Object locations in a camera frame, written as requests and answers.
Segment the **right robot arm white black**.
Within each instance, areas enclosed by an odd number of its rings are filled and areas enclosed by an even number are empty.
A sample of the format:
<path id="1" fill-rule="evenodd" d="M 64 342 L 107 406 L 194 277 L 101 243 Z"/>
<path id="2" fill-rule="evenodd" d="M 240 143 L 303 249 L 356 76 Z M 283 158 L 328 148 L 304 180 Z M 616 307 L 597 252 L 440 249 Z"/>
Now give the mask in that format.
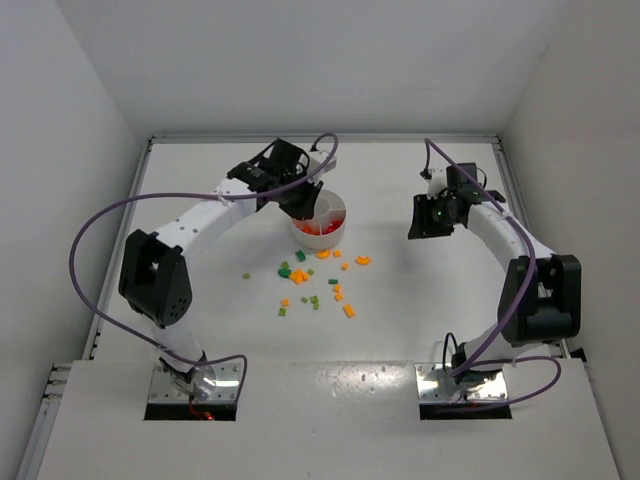
<path id="1" fill-rule="evenodd" d="M 537 240 L 503 195 L 479 182 L 475 164 L 425 167 L 421 176 L 428 190 L 413 199 L 409 239 L 448 237 L 462 226 L 483 242 L 505 273 L 496 325 L 456 346 L 443 367 L 448 375 L 462 383 L 531 348 L 575 337 L 582 307 L 578 258 Z"/>

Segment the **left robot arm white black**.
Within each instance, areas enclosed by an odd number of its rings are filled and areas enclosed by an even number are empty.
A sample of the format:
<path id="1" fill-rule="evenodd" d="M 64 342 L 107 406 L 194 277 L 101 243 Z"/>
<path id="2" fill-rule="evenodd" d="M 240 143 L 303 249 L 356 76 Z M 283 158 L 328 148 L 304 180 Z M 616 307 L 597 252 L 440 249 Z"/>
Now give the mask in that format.
<path id="1" fill-rule="evenodd" d="M 305 150 L 276 139 L 231 168 L 211 193 L 173 221 L 150 233 L 137 229 L 127 237 L 119 294 L 153 323 L 160 363 L 179 390 L 203 398 L 214 389 L 214 370 L 187 315 L 193 300 L 190 264 L 270 202 L 292 219 L 312 218 L 321 177 L 335 165 L 334 150 L 316 145 Z"/>

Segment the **red legos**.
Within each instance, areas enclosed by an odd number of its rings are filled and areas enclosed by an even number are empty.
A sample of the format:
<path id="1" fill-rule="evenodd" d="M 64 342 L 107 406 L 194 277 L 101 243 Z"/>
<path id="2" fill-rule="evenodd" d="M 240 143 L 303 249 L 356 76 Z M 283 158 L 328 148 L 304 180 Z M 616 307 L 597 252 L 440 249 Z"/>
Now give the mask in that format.
<path id="1" fill-rule="evenodd" d="M 326 228 L 322 230 L 322 234 L 328 235 L 333 233 L 334 231 L 338 230 L 343 225 L 343 223 L 344 223 L 343 220 L 332 221 Z"/>

